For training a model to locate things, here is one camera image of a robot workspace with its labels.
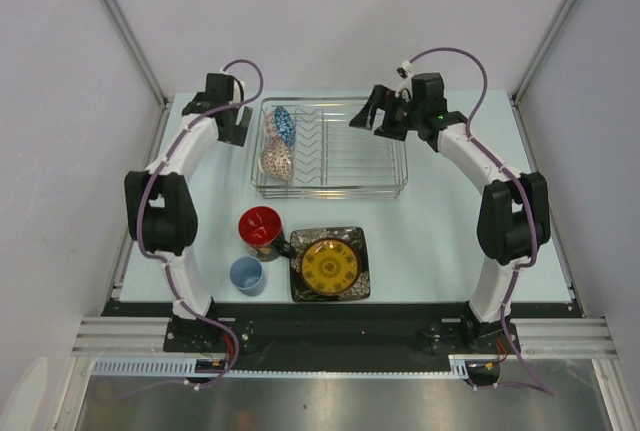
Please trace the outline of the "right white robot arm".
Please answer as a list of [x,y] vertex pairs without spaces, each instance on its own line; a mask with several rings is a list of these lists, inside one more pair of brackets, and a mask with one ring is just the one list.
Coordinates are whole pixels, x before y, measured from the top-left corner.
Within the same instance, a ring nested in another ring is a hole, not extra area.
[[509,337],[508,317],[521,270],[533,266],[551,237],[548,185],[539,172],[506,164],[471,131],[471,120],[448,108],[438,73],[400,73],[397,89],[377,84],[352,128],[403,141],[411,131],[453,163],[481,195],[476,236],[484,253],[479,281],[462,316],[463,344],[484,352]]

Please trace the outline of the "steel wire dish rack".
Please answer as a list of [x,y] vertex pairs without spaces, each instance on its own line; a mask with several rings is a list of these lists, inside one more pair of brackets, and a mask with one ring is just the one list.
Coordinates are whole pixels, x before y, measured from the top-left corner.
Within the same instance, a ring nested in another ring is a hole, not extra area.
[[[267,97],[260,104],[251,181],[267,199],[396,198],[408,182],[406,146],[349,126],[364,96]],[[295,125],[291,179],[260,169],[275,131],[267,123],[284,109]]]

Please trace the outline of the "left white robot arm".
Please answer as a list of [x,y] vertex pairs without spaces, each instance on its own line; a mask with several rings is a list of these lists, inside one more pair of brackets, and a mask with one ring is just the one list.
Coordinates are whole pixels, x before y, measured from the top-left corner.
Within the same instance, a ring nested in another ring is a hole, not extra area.
[[144,170],[130,171],[124,179],[129,235],[143,257],[160,266],[172,314],[191,320],[185,336],[202,351],[219,343],[221,327],[204,316],[213,298],[201,285],[193,251],[198,216],[189,180],[214,144],[244,144],[251,113],[241,80],[227,72],[209,73],[205,89],[183,108],[166,149]]

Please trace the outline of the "blue triangle patterned bowl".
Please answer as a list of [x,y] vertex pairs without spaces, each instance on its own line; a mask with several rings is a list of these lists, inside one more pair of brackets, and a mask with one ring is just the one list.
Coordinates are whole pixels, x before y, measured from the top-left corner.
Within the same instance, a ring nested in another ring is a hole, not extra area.
[[266,117],[264,131],[271,138],[280,138],[288,148],[293,148],[296,126],[293,117],[283,106],[276,106]]

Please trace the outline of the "red patterned white bowl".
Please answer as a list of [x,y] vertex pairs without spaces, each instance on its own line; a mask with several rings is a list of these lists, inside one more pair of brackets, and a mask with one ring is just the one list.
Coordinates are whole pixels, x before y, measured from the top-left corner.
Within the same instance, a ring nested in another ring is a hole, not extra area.
[[292,155],[280,138],[274,139],[261,152],[259,169],[266,176],[288,182],[293,176]]

